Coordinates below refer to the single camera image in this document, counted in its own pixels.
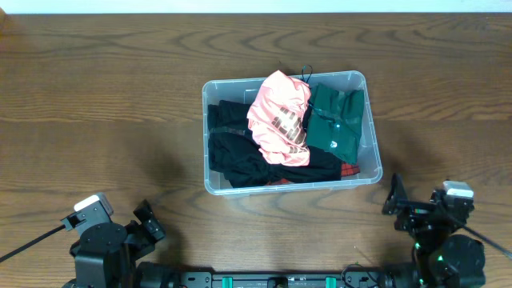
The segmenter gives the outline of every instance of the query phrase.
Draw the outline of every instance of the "wooden surface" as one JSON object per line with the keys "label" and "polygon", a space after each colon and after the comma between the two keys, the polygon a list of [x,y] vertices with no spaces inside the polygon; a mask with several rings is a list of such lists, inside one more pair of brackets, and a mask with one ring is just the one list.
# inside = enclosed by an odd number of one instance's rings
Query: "wooden surface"
{"label": "wooden surface", "polygon": [[[226,199],[205,191],[202,85],[359,70],[384,166],[377,185]],[[402,172],[427,201],[450,178],[469,224],[512,247],[508,14],[9,16],[0,36],[0,254],[106,192],[126,224],[147,198],[169,238],[147,260],[216,270],[341,270],[409,260],[380,214]],[[1,287],[74,277],[73,232],[0,264]],[[488,287],[512,262],[486,246]]]}

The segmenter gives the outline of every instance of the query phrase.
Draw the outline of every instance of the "storage box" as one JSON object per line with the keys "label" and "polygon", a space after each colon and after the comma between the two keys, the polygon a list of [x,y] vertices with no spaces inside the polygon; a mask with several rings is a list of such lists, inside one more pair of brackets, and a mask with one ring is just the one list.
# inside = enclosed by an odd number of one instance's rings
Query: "storage box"
{"label": "storage box", "polygon": [[217,105],[220,100],[252,103],[264,80],[265,78],[214,80],[208,82],[202,88],[202,132],[205,155],[205,188],[208,192],[213,195],[243,196],[248,194],[313,189],[340,190],[351,189],[365,184],[374,184],[381,179],[382,164],[378,153],[377,135],[375,135],[374,120],[371,114],[370,100],[368,99],[368,89],[366,88],[365,77],[358,71],[312,74],[309,84],[313,87],[318,83],[323,83],[340,91],[365,91],[366,105],[362,116],[362,136],[358,150],[358,164],[361,169],[359,174],[344,177],[340,181],[233,188],[230,183],[224,179],[222,173],[210,170],[210,164],[208,162],[208,105]]}

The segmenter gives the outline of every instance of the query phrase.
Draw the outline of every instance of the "white strip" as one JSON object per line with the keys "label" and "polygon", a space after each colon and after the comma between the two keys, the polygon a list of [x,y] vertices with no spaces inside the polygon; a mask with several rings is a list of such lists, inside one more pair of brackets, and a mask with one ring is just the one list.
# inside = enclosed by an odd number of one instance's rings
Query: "white strip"
{"label": "white strip", "polygon": [[511,0],[2,0],[8,14],[512,12]]}

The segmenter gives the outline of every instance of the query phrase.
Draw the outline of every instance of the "black fabric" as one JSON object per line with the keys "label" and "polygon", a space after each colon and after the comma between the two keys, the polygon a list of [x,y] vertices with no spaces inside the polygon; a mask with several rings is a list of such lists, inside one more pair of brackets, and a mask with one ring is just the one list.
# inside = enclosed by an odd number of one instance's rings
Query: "black fabric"
{"label": "black fabric", "polygon": [[210,169],[223,173],[232,187],[264,186],[283,178],[294,183],[341,179],[342,161],[315,147],[310,148],[308,166],[267,163],[248,128],[249,108],[250,104],[228,101],[208,105]]}

